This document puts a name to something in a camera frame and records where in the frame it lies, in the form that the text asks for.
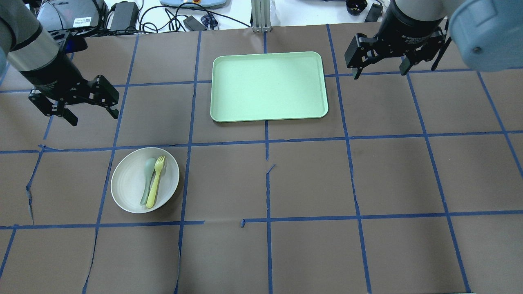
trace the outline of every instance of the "black connector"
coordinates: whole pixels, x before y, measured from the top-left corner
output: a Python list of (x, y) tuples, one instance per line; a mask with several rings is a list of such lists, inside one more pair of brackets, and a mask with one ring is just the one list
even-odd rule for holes
[(135, 28), (138, 20), (138, 6), (135, 2), (120, 2), (115, 4), (115, 12), (112, 16), (111, 31), (125, 30), (129, 27)]
[(195, 19), (192, 15), (188, 18), (184, 19), (184, 25), (185, 27), (190, 31), (206, 31), (207, 28), (201, 24), (197, 19)]

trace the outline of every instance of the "barcode sticker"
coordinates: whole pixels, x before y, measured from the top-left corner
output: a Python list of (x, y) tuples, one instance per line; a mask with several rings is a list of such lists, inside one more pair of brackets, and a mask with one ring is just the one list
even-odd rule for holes
[(89, 25), (91, 25), (91, 18), (91, 16), (75, 18), (73, 28), (88, 27)]

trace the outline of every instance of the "rectangular tray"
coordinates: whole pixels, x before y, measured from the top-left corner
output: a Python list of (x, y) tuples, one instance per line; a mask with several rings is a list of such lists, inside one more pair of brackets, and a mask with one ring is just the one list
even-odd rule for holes
[(327, 112), (316, 52), (220, 56), (213, 63), (210, 114), (217, 122), (320, 118)]

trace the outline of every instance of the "round plate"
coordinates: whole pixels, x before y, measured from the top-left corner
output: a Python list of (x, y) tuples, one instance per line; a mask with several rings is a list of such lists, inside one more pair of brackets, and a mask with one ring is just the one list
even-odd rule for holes
[[(153, 207), (147, 208), (145, 205), (140, 205), (145, 188), (145, 162), (149, 158), (157, 159), (161, 155), (165, 156), (165, 164), (160, 174), (156, 202)], [(127, 155), (116, 167), (111, 179), (112, 198), (121, 209), (128, 212), (153, 211), (173, 196), (179, 179), (178, 163), (169, 152), (155, 147), (138, 149)]]

